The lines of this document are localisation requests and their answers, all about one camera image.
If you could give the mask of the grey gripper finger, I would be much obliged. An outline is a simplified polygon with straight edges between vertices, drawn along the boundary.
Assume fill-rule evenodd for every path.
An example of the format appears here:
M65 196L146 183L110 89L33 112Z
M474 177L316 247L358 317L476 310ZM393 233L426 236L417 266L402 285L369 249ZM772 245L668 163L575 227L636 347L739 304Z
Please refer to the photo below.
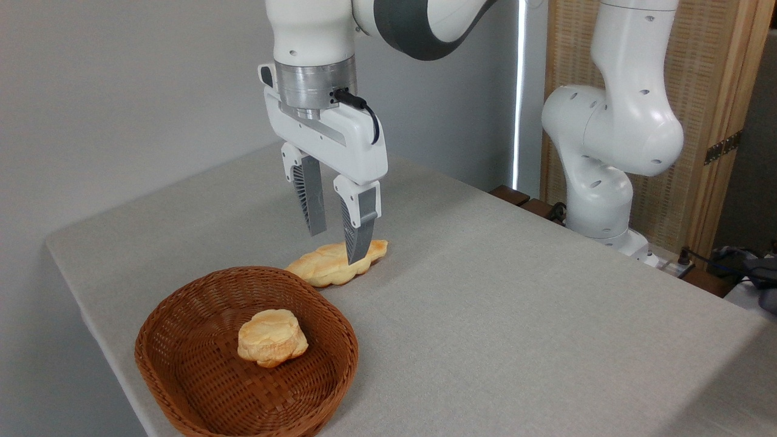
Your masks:
M281 147L286 179L293 185L310 235L327 229L320 162L288 142Z
M339 175L334 179L334 188L341 199L347 260L353 265L366 257L375 220L381 216L380 182L358 185Z

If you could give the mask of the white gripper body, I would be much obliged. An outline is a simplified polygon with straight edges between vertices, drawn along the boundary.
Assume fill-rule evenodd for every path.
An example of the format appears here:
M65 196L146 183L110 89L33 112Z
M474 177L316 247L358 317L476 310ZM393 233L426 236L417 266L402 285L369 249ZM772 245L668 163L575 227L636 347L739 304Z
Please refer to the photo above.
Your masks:
M263 94L270 124L283 140L357 185L385 177L385 138L373 141L374 121L368 113L339 105L323 110L318 120L309 120L298 117L294 108L281 102L274 89L265 87Z

